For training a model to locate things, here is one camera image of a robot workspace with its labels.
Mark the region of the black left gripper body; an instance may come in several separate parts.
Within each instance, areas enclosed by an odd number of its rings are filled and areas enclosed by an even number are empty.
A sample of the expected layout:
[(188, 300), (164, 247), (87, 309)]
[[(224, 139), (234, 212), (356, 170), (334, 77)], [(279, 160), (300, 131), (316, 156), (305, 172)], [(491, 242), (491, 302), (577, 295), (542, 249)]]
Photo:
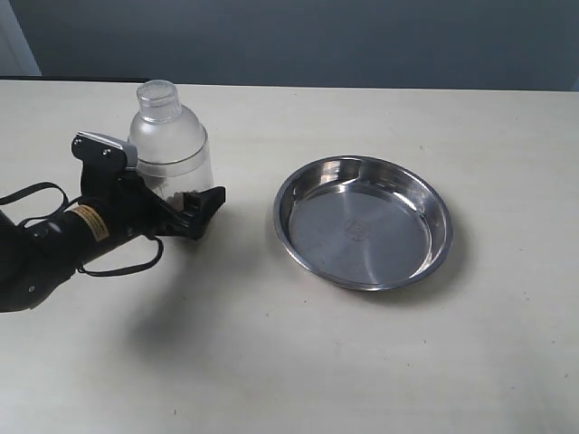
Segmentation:
[(145, 235), (184, 237), (182, 214), (153, 193), (137, 169), (111, 173), (82, 163), (81, 199), (101, 205), (123, 229)]

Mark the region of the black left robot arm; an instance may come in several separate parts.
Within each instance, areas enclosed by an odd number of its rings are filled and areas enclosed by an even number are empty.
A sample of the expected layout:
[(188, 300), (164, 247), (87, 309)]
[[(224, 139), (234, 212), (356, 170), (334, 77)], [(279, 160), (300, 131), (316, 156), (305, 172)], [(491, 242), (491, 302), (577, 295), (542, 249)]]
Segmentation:
[(1, 217), (1, 310), (33, 309), (86, 264), (143, 236), (157, 244), (156, 256), (125, 268), (94, 271), (94, 278), (120, 277), (154, 267), (164, 252), (163, 239), (201, 239), (226, 190), (216, 186), (184, 193), (183, 210), (145, 184), (137, 171), (138, 151), (126, 141), (80, 132), (71, 142), (81, 161), (81, 194), (62, 199), (54, 211), (13, 223)]

